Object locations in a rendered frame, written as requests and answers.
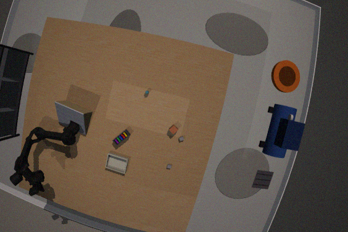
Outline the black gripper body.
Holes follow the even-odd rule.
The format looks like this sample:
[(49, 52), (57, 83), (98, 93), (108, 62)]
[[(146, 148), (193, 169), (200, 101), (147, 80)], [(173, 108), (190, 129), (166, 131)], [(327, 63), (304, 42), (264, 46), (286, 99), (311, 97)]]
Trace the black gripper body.
[[(39, 171), (39, 170), (38, 170), (38, 171)], [(37, 184), (35, 184), (35, 183), (33, 182), (33, 179), (32, 179), (32, 178), (35, 177), (35, 174), (37, 174), (38, 171), (32, 172), (31, 175), (30, 175), (28, 178), (25, 179), (25, 181), (29, 181), (30, 185), (32, 185), (32, 188), (30, 188), (30, 190), (29, 190), (29, 195), (30, 195), (30, 196), (34, 196), (35, 194), (38, 194), (38, 193), (39, 193), (39, 188), (38, 188), (38, 187), (39, 187), (39, 183), (36, 181)], [(35, 173), (35, 174), (34, 174), (34, 173)]]

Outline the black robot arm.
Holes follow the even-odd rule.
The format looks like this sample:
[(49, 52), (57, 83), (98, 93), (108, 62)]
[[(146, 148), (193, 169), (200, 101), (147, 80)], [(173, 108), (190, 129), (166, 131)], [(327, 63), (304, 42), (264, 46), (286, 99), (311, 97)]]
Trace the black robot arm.
[[(31, 170), (28, 168), (30, 165), (28, 163), (28, 155), (31, 150), (31, 146), (34, 143), (38, 143), (41, 140), (46, 138), (55, 139), (58, 141), (62, 141), (64, 145), (70, 146), (75, 144), (75, 135), (78, 133), (80, 125), (70, 121), (68, 127), (63, 129), (63, 133), (53, 132), (53, 131), (45, 131), (41, 127), (36, 127), (33, 129), (29, 136), (25, 139), (25, 144), (22, 149), (20, 156), (15, 161), (14, 170), (16, 171), (11, 177), (10, 181), (16, 186), (23, 180), (23, 176), (28, 178), (31, 175)], [(36, 135), (37, 139), (32, 140), (33, 134)], [(34, 173), (35, 174), (35, 173)], [(33, 182), (37, 184), (37, 182), (44, 182), (44, 173), (39, 170), (35, 177), (32, 178)], [(37, 181), (37, 182), (36, 182)]]

